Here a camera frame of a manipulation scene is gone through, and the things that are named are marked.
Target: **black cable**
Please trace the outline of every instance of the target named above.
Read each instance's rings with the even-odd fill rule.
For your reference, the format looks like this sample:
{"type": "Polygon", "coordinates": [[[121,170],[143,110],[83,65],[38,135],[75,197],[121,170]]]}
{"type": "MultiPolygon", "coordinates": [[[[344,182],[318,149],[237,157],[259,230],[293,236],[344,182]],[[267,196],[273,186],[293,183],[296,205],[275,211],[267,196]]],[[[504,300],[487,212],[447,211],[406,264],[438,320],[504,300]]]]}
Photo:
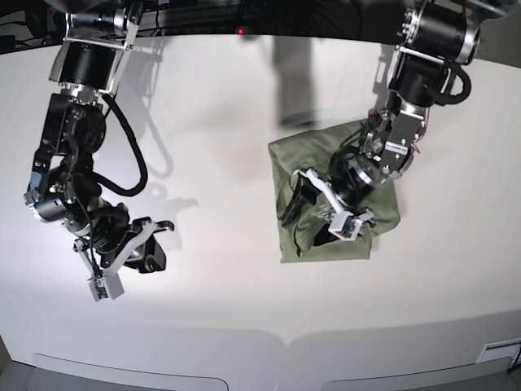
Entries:
{"type": "Polygon", "coordinates": [[[87,218],[87,222],[90,226],[90,234],[89,234],[89,248],[90,248],[90,264],[92,265],[92,271],[94,273],[94,277],[101,278],[101,270],[99,269],[98,263],[96,262],[96,258],[94,257],[94,246],[92,244],[92,235],[94,232],[94,226],[92,225],[92,220],[90,219],[89,213],[87,212],[87,209],[83,204],[81,203],[80,199],[77,198],[77,202],[80,205],[81,211],[85,214],[85,217],[87,218]]]}
{"type": "Polygon", "coordinates": [[[131,188],[131,189],[124,189],[122,187],[119,187],[116,185],[113,181],[110,179],[105,178],[103,175],[100,175],[98,173],[93,172],[91,174],[91,178],[95,180],[100,185],[106,187],[108,190],[115,192],[119,196],[124,197],[134,197],[135,195],[141,193],[145,186],[147,185],[148,181],[148,171],[147,171],[147,164],[145,163],[145,159],[143,158],[143,155],[141,153],[141,150],[139,149],[138,140],[136,140],[136,136],[134,135],[134,132],[132,131],[132,128],[130,127],[129,122],[125,118],[125,115],[121,111],[120,107],[117,105],[116,101],[113,97],[111,97],[109,94],[103,94],[103,100],[108,105],[108,107],[111,108],[111,110],[114,112],[114,115],[117,117],[118,121],[121,124],[121,128],[123,128],[123,131],[125,132],[127,139],[129,140],[130,147],[132,148],[132,152],[134,153],[134,156],[136,157],[136,161],[138,162],[139,167],[139,173],[141,175],[139,179],[139,183],[131,188]]]}
{"type": "Polygon", "coordinates": [[[436,104],[439,104],[440,106],[445,106],[446,104],[461,103],[471,95],[471,78],[459,64],[455,64],[448,60],[445,60],[444,66],[449,68],[451,72],[454,72],[462,80],[462,92],[456,95],[452,95],[450,94],[450,92],[441,93],[438,92],[433,85],[426,84],[427,92],[435,100],[436,104]]]}
{"type": "Polygon", "coordinates": [[[516,369],[521,367],[521,363],[518,364],[520,357],[521,357],[521,345],[519,346],[518,356],[515,358],[514,365],[512,366],[512,368],[509,368],[508,371],[506,371],[506,373],[512,373],[512,371],[515,371],[516,369]]]}
{"type": "MultiPolygon", "coordinates": [[[[119,91],[119,90],[117,90],[116,93],[114,94],[114,99],[116,99],[116,97],[117,97],[117,92],[118,92],[118,91],[119,91]]],[[[111,107],[109,106],[107,112],[106,112],[105,115],[103,116],[103,117],[105,118],[105,121],[107,120],[107,118],[108,118],[108,116],[111,114],[111,112],[112,112],[112,109],[111,109],[111,107]]]]}

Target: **green cloth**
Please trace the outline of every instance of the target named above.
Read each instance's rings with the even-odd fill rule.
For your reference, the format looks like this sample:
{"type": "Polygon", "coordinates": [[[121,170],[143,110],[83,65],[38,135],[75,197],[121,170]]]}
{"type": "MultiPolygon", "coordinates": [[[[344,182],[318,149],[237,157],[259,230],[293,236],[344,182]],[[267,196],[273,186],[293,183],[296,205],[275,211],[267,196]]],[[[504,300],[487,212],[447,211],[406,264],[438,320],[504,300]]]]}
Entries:
{"type": "Polygon", "coordinates": [[[366,234],[353,242],[336,240],[319,247],[313,246],[317,233],[328,224],[323,217],[320,217],[320,208],[329,206],[322,193],[314,206],[307,204],[302,208],[298,222],[288,228],[281,227],[280,218],[290,202],[296,185],[297,177],[292,175],[295,169],[314,168],[325,178],[333,153],[347,137],[356,133],[361,127],[360,121],[354,121],[325,130],[310,130],[269,145],[283,263],[369,259],[372,237],[392,230],[400,222],[394,185],[389,181],[373,191],[361,203],[361,207],[373,210],[376,226],[374,228],[367,226],[366,234]]]}

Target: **gray panel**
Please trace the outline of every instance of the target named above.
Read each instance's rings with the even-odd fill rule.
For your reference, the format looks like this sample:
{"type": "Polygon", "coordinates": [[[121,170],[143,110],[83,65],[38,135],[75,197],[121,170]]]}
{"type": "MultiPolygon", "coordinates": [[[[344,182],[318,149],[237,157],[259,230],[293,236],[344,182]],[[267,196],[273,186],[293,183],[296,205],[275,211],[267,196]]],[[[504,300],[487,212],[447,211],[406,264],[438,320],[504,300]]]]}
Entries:
{"type": "Polygon", "coordinates": [[[37,368],[29,380],[27,391],[156,391],[131,385],[106,383],[99,380],[64,375],[37,368]]]}
{"type": "Polygon", "coordinates": [[[12,362],[0,376],[0,391],[27,391],[27,383],[34,367],[12,362]]]}
{"type": "Polygon", "coordinates": [[[3,368],[11,362],[11,357],[7,352],[6,346],[3,344],[2,338],[0,337],[0,373],[2,373],[3,368]]]}
{"type": "Polygon", "coordinates": [[[411,391],[519,391],[512,376],[505,372],[494,375],[476,377],[475,379],[457,381],[455,383],[424,387],[411,391]]]}
{"type": "Polygon", "coordinates": [[[510,358],[501,358],[480,364],[449,368],[440,371],[415,373],[413,375],[330,381],[322,386],[321,391],[402,391],[405,389],[418,389],[420,387],[433,387],[439,384],[460,382],[479,376],[504,372],[510,365],[510,361],[510,358]]]}

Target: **silver bracket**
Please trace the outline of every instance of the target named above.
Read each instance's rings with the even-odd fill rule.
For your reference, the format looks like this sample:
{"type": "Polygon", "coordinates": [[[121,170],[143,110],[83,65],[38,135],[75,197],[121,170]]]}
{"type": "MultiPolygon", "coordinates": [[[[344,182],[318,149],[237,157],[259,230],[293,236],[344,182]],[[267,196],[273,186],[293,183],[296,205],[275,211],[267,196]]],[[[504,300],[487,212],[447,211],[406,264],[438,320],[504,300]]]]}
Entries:
{"type": "MultiPolygon", "coordinates": [[[[71,42],[82,42],[89,45],[103,46],[109,49],[113,49],[116,52],[114,61],[112,62],[112,68],[109,73],[107,84],[104,88],[96,90],[95,94],[110,94],[114,96],[117,92],[117,87],[120,83],[123,72],[125,71],[126,65],[129,62],[130,51],[134,48],[134,41],[138,35],[139,25],[132,22],[131,17],[126,18],[126,25],[121,30],[125,32],[124,37],[115,39],[105,39],[99,37],[91,37],[92,32],[85,29],[75,29],[73,25],[73,14],[66,14],[67,28],[65,32],[65,38],[63,39],[63,45],[56,56],[50,71],[49,80],[59,83],[60,75],[63,68],[63,63],[67,57],[68,49],[71,42]]],[[[84,86],[74,85],[63,85],[62,87],[74,90],[75,88],[80,89],[84,86]]]]}

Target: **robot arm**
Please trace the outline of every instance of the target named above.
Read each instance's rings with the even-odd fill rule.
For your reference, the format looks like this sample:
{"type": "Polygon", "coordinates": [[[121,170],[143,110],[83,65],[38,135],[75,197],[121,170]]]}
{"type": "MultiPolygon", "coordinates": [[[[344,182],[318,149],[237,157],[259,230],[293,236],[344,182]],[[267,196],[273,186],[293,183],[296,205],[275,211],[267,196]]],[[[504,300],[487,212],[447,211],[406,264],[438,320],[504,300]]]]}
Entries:
{"type": "Polygon", "coordinates": [[[291,225],[305,203],[323,192],[332,209],[329,232],[353,241],[374,224],[361,202],[389,179],[399,178],[412,164],[414,144],[426,129],[427,110],[463,102],[471,93],[471,79],[462,65],[469,64],[479,44],[483,20],[506,15],[515,2],[471,0],[462,12],[425,2],[405,13],[404,42],[396,47],[394,69],[385,108],[370,111],[359,137],[346,140],[331,157],[326,180],[312,168],[297,170],[299,181],[282,226],[291,225]],[[452,94],[455,80],[462,91],[452,94]]]}
{"type": "Polygon", "coordinates": [[[89,286],[96,301],[115,299],[124,292],[117,274],[122,266],[140,273],[165,270],[166,256],[154,234],[174,228],[171,222],[153,222],[148,217],[130,223],[123,204],[113,207],[101,197],[101,186],[130,197],[147,184],[145,160],[114,100],[141,14],[141,3],[132,2],[123,8],[101,7],[66,15],[67,33],[50,74],[62,90],[50,98],[25,193],[26,205],[36,218],[60,221],[77,237],[74,250],[91,273],[89,286]],[[122,38],[92,38],[95,31],[122,38]],[[99,98],[118,118],[138,162],[141,178],[132,189],[123,189],[94,172],[92,155],[102,146],[106,132],[99,98]],[[57,167],[51,167],[54,156],[62,157],[57,167]],[[101,257],[101,268],[94,251],[101,257]]]}

